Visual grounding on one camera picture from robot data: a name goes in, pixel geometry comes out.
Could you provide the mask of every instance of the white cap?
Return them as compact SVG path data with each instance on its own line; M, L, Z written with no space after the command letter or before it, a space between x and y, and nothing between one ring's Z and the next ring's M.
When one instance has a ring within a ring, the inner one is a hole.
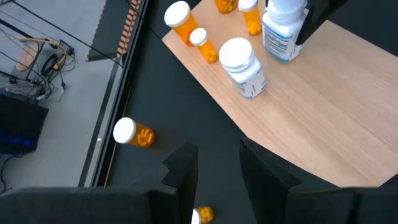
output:
M177 27L182 25L188 18L191 9L185 1L173 3L164 14L164 22L169 27Z
M207 32L204 28L197 28L192 31L191 35L189 36L189 41L194 46L202 46L207 41Z
M113 129L113 138L121 144L129 143L136 133L136 123L131 118L120 119Z
M201 224L201 216L197 209L193 209L191 224Z
M267 13L276 24L284 25L300 19L307 0L269 0Z
M246 67L253 56L250 42L242 37L235 37L225 42L219 53L222 66L228 70Z
M258 0L239 0L239 10L243 12L252 11L258 4Z

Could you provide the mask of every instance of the bottle label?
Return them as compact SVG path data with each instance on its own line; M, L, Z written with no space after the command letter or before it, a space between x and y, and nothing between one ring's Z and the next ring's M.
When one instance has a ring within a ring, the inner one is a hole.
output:
M262 67L251 78L244 83L237 83L235 85L239 88L245 98L253 98L257 96L262 90L266 88L266 79L262 72Z
M281 62L289 62L302 50L301 45L296 45L297 35L282 37L271 28L262 23L263 45L266 51Z

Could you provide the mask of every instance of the white pill bottle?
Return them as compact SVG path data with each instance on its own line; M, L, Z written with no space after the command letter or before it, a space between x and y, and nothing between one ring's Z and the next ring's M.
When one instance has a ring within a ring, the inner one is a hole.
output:
M236 37L225 42L218 57L244 97L251 99L266 88L261 63L245 38Z
M307 0L269 0L262 17L262 43L277 60L287 63L301 51L297 37L305 20Z

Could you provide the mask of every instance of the black floor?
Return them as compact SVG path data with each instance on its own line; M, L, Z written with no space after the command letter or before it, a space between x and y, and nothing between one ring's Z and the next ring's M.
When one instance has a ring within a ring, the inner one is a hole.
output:
M159 37L169 31L163 15L172 3L149 2L150 25ZM398 45L393 44L397 33L394 5L398 3L378 3L350 0L332 21L398 55ZM118 146L109 185L128 187L172 150L195 140L199 146L195 205L215 207L214 223L255 223L239 166L242 132L151 31L141 50L126 116L154 128L157 140L150 149Z

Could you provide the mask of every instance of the wooden table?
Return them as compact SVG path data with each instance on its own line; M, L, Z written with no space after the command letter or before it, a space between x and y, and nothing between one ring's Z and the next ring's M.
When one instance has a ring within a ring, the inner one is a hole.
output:
M260 1L264 14L264 1ZM252 43L267 89L245 99L219 62L208 65L175 32L164 43L247 137L341 187L378 186L398 173L398 58L326 21L289 64L273 59L238 11L213 0L193 9L217 49L233 37Z

